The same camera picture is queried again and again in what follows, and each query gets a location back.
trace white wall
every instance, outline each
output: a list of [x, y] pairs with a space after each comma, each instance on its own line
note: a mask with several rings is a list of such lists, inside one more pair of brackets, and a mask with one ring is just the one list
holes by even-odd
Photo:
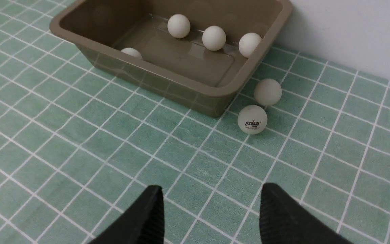
[[291, 0], [278, 43], [390, 79], [390, 0]]

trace brown plastic tray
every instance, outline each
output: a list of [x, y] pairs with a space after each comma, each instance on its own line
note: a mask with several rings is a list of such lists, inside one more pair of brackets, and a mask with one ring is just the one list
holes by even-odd
[[[74, 43], [97, 68], [212, 117], [220, 116], [250, 79], [291, 14], [289, 0], [77, 0], [54, 17], [53, 34]], [[167, 19], [184, 14], [181, 40]], [[226, 45], [207, 50], [202, 31], [220, 26]], [[263, 39], [246, 59], [238, 50], [249, 32]], [[122, 53], [137, 49], [143, 60]]]

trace ball logo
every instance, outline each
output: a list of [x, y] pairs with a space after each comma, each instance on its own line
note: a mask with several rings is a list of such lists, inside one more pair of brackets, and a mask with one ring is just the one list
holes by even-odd
[[260, 123], [261, 122], [255, 122], [254, 120], [251, 122], [251, 121], [246, 121], [245, 122], [245, 127], [246, 128], [248, 128], [248, 129], [250, 129], [250, 130], [256, 130], [256, 129], [258, 129], [259, 127], [259, 125], [260, 125]]

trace green tiled surface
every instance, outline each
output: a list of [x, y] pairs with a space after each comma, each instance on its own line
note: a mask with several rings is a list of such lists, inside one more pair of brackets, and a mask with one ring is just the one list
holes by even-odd
[[[0, 243], [87, 243], [160, 184], [167, 243], [257, 244], [267, 179], [355, 243], [390, 244], [388, 80], [275, 46], [213, 119], [91, 69], [48, 29], [71, 2], [0, 0]], [[283, 96], [248, 136], [237, 113], [264, 78]]]

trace table tennis ball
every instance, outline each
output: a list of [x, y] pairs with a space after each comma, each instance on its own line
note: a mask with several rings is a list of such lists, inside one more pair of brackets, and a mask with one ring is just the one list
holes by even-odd
[[237, 116], [240, 129], [250, 135], [255, 135], [264, 130], [267, 125], [267, 114], [263, 108], [257, 105], [244, 107]]
[[126, 47], [122, 50], [122, 52], [142, 60], [141, 53], [138, 50], [136, 50], [135, 48]]
[[239, 51], [245, 58], [249, 58], [261, 42], [261, 37], [256, 33], [247, 33], [239, 41]]
[[263, 106], [276, 104], [282, 96], [281, 85], [274, 79], [262, 79], [255, 86], [255, 101]]
[[182, 14], [174, 14], [168, 20], [168, 32], [175, 38], [183, 38], [189, 34], [191, 23]]
[[202, 35], [202, 43], [210, 51], [218, 51], [225, 45], [226, 35], [219, 26], [208, 27]]

